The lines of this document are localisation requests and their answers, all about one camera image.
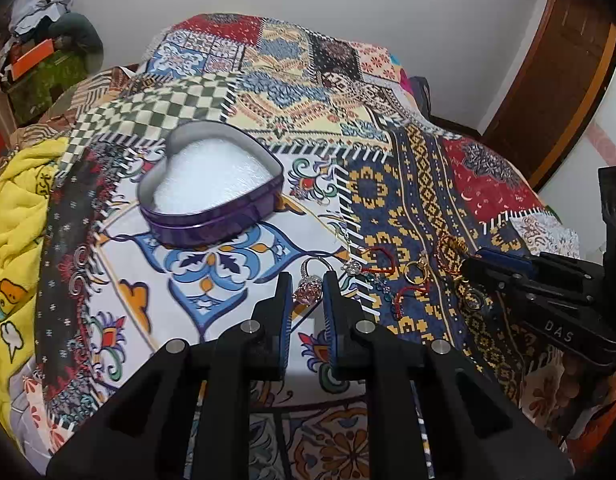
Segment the colourful patchwork bedspread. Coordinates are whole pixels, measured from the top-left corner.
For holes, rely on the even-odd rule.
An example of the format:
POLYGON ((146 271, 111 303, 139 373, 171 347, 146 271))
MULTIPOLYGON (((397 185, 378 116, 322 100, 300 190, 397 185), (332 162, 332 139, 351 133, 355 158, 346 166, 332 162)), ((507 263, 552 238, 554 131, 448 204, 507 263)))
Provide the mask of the colourful patchwork bedspread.
POLYGON ((562 354, 494 315, 459 278, 460 250, 573 255, 574 232, 507 160, 424 115, 396 58, 372 44, 242 14, 199 14, 156 38, 112 101, 72 127, 50 196, 36 300, 36 379, 56 455, 167 341, 204 344, 245 320, 282 272, 294 283, 287 372, 252 382, 253 479, 365 479, 376 445, 363 382, 327 355, 321 277, 398 337, 443 339, 538 427, 562 354), (163 245, 140 179, 192 119, 223 122, 284 167, 274 210, 212 245, 163 245))

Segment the purple heart-shaped tin box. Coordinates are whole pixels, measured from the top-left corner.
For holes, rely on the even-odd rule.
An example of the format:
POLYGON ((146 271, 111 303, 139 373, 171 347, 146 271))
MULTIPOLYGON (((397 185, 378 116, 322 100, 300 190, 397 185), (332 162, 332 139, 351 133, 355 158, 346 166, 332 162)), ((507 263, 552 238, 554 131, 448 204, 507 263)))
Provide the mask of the purple heart-shaped tin box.
POLYGON ((170 132, 136 196, 159 243, 193 247, 228 240, 267 218, 283 183, 282 163, 248 133, 196 120, 170 132))

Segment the brown wooden door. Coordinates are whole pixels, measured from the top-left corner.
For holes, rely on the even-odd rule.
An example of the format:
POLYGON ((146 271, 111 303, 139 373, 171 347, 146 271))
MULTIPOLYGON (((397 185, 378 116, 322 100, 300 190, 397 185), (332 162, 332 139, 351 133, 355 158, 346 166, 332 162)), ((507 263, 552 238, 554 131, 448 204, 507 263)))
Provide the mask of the brown wooden door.
POLYGON ((540 190, 584 133, 615 67, 616 26, 599 0, 547 0, 486 145, 540 190))

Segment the brown striped cloth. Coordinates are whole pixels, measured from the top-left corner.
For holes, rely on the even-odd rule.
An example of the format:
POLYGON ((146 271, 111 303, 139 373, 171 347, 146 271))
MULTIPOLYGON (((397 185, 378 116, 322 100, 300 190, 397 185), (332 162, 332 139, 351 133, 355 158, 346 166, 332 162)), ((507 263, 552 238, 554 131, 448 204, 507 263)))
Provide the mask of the brown striped cloth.
POLYGON ((119 96, 135 75, 136 65, 114 66, 74 84, 30 126, 18 128, 9 136, 12 150, 30 148, 47 139, 67 136, 80 115, 119 96))

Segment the yellow cartoon blanket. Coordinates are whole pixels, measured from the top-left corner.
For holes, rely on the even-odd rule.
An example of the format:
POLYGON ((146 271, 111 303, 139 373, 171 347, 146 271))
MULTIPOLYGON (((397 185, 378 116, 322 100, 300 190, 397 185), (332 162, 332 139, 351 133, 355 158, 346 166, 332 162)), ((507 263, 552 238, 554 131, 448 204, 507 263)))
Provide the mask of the yellow cartoon blanket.
POLYGON ((9 381, 34 350, 46 214, 66 138, 19 151, 0 175, 0 423, 11 434, 9 381))

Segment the green patterned storage box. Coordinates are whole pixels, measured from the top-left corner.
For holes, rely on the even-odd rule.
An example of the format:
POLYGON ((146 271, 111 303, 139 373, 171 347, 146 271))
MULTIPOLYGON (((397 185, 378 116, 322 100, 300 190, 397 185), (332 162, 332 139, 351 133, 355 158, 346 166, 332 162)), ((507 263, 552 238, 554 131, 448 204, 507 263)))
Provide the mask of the green patterned storage box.
POLYGON ((84 57, 57 51, 27 71, 6 91, 17 126, 40 118, 74 84, 85 79, 84 57))

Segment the dark green cushion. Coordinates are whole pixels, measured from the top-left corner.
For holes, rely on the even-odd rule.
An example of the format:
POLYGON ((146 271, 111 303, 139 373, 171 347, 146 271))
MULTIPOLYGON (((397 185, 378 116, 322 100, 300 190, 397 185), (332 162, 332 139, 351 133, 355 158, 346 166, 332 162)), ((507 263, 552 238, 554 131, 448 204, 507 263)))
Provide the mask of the dark green cushion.
POLYGON ((47 32, 59 50, 73 50, 83 56, 87 73, 100 70, 104 61, 104 45, 94 25, 83 14, 62 14, 48 26, 47 32))

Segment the orange shoe box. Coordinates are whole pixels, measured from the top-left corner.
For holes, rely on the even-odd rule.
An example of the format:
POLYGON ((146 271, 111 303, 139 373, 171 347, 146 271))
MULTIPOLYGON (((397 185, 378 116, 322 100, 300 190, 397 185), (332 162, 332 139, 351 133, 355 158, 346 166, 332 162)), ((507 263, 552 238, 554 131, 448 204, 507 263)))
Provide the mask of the orange shoe box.
POLYGON ((45 39, 40 44, 29 50, 12 64, 12 79, 17 80, 33 67, 37 66, 46 58, 54 53, 54 43, 52 39, 45 39))

